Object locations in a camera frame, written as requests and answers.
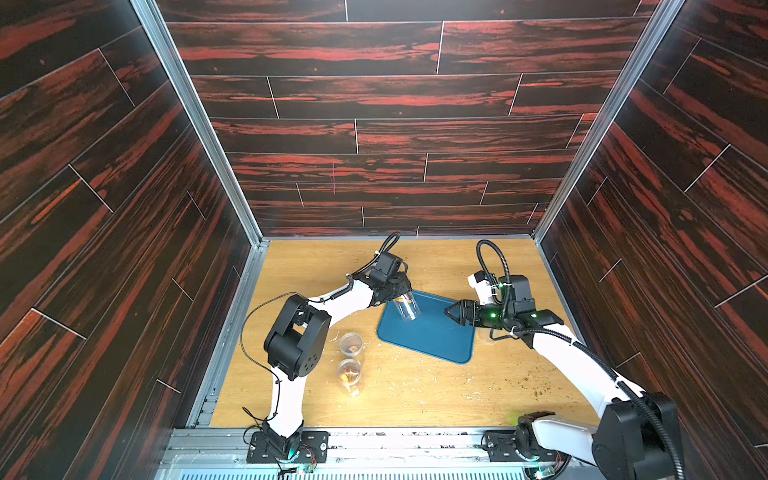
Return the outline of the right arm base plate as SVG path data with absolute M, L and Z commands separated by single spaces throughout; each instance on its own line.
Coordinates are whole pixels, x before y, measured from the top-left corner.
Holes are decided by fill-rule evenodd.
M 529 427 L 487 430 L 481 437 L 480 445 L 491 462 L 567 463 L 570 460 L 567 454 L 542 447 Z

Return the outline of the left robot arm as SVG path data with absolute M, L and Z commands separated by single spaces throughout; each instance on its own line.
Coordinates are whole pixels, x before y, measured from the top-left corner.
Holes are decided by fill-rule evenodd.
M 330 328 L 354 313 L 412 295 L 407 263 L 390 252 L 400 236 L 391 233 L 373 258 L 347 274 L 347 283 L 332 292 L 319 297 L 287 292 L 266 301 L 265 305 L 280 299 L 285 303 L 265 337 L 264 364 L 247 352 L 244 333 L 239 333 L 243 355 L 271 375 L 270 411 L 253 420 L 277 461 L 293 459 L 302 448 L 306 381 L 322 357 Z

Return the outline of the clear jar with cookies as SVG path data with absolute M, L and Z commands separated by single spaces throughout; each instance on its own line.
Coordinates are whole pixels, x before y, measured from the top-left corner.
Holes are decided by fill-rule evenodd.
M 414 321 L 421 315 L 420 307 L 412 291 L 396 297 L 392 303 L 396 307 L 401 318 L 406 321 Z

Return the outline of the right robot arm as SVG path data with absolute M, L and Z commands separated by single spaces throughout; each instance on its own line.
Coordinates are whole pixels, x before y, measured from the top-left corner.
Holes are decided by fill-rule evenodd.
M 598 422 L 571 421 L 552 411 L 518 418 L 511 434 L 490 431 L 483 448 L 491 459 L 511 454 L 525 462 L 550 462 L 554 479 L 572 460 L 596 467 L 606 479 L 683 479 L 686 476 L 677 406 L 662 393 L 632 382 L 582 343 L 557 314 L 539 309 L 528 279 L 486 262 L 469 276 L 474 300 L 446 308 L 461 326 L 486 329 L 495 342 L 516 340 L 548 360 L 584 396 Z

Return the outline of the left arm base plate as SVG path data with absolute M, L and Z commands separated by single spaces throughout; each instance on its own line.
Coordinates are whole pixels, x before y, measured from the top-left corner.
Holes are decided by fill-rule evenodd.
M 321 430 L 300 430 L 288 438 L 255 431 L 248 442 L 246 463 L 325 463 L 329 439 L 330 433 Z

